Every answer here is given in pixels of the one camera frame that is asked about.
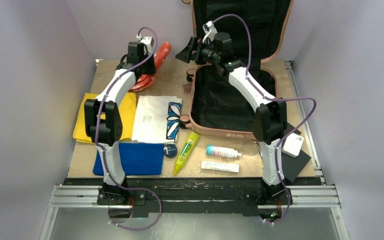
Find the red white tie-dye cloth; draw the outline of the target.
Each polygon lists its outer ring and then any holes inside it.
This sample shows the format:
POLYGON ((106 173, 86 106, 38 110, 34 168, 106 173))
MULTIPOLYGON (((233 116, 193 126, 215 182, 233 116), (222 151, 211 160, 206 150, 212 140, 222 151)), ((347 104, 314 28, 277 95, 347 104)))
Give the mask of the red white tie-dye cloth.
POLYGON ((160 46, 160 48, 155 52, 153 56, 153 63, 155 66, 155 71, 151 74, 150 72, 150 63, 147 62, 147 65, 145 65, 145 72, 140 76, 140 78, 137 80, 137 82, 129 89, 129 92, 140 92, 144 89, 150 87, 157 78, 157 73, 160 70, 161 66, 163 65, 166 57, 171 52, 172 47, 171 44, 168 41, 163 42, 163 44, 160 46))

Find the white shirt blue flower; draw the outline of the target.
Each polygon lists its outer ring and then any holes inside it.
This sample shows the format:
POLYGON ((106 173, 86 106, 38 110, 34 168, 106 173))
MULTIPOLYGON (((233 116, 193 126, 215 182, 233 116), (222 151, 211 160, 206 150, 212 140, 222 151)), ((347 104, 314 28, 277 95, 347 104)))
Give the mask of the white shirt blue flower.
POLYGON ((131 139, 166 144, 178 140, 183 100, 175 96, 140 96, 131 139))

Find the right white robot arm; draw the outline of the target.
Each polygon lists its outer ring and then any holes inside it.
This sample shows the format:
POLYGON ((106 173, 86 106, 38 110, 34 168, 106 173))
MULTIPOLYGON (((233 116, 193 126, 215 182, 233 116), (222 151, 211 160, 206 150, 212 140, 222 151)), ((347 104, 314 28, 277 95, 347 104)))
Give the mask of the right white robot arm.
POLYGON ((284 186, 282 139, 287 123, 287 105, 275 98, 249 74, 245 64, 235 56, 233 42, 226 32, 200 39, 192 36, 176 59, 198 65, 211 64, 219 76, 235 87, 254 110, 252 133, 257 140, 263 173, 257 203, 272 204, 280 198, 284 186))

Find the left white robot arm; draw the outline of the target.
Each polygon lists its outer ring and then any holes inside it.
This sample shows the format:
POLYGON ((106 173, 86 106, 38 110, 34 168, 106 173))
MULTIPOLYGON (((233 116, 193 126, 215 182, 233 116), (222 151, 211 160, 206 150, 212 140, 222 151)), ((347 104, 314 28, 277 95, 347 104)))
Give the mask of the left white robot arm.
POLYGON ((123 133, 119 106, 142 75, 156 73, 153 45, 151 37, 129 42, 113 79, 96 98, 83 105, 85 132, 95 144, 103 168, 97 201, 100 205, 123 205, 132 199, 119 150, 123 133))

